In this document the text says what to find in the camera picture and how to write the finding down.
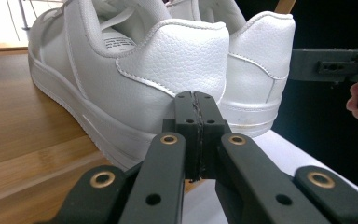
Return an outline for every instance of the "white leather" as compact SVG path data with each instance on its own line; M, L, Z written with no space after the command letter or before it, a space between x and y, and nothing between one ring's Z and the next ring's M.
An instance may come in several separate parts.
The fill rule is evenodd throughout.
M188 20L194 6L203 21L223 21L230 32L227 87L219 106L223 118L234 132L252 137L266 132L277 117L289 73L293 17L262 12L246 21L234 0L167 4L173 16Z
M159 0L152 5L165 11L136 9L136 17L119 28L142 14L154 20L169 16ZM172 116L175 94L202 91L219 100L226 83L224 23L164 19L149 31L142 29L138 33L144 32L144 38L134 49L112 52L104 44L92 2L78 0L41 15L30 33L35 84L63 105L108 159L122 168L143 159L153 134L161 132L163 119Z

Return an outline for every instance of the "wooden table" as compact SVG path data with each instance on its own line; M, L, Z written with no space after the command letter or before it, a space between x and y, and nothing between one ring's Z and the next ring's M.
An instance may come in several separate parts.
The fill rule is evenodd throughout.
M33 84L26 52L0 52L0 224L54 217L79 177L109 164L75 119ZM194 187L186 183L186 191Z

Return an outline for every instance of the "sneaker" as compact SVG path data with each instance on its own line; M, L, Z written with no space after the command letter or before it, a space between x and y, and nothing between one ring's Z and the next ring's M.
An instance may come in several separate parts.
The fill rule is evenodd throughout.
M223 96L225 24L172 19L160 0L67 1L29 38L34 84L122 169L144 159L177 93Z
M262 12L246 21L234 0L171 0L166 7L174 18L226 23L230 43L220 111L234 133L268 131L289 74L292 15Z

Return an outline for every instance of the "metal ring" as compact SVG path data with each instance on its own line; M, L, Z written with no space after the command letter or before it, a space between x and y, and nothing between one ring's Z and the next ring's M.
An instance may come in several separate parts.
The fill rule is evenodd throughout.
M322 178L325 179L325 182L317 180L315 176L321 176ZM332 189L333 187L336 186L336 182L334 182L334 180L330 176L320 172L309 172L307 178L312 184L324 189Z
M102 176L102 175L107 175L107 179L104 181L98 181L98 177ZM105 188L107 186L109 186L110 184L113 183L113 181L115 181L115 174L113 174L110 171L101 171L97 174L95 174L91 180L89 181L89 183L96 189L101 189L101 188Z
M237 146L242 146L246 144L246 140L238 135L232 135L231 137L228 138L228 141Z
M165 145L173 145L177 143L178 138L175 135L164 135L161 137L160 141Z

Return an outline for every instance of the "dark background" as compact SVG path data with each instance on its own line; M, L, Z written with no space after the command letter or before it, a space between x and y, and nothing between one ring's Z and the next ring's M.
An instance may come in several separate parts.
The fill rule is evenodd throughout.
M237 3L249 20L278 1ZM297 0L292 14L294 48L358 48L358 1ZM289 79L272 130L358 185L358 120L345 107L352 84Z

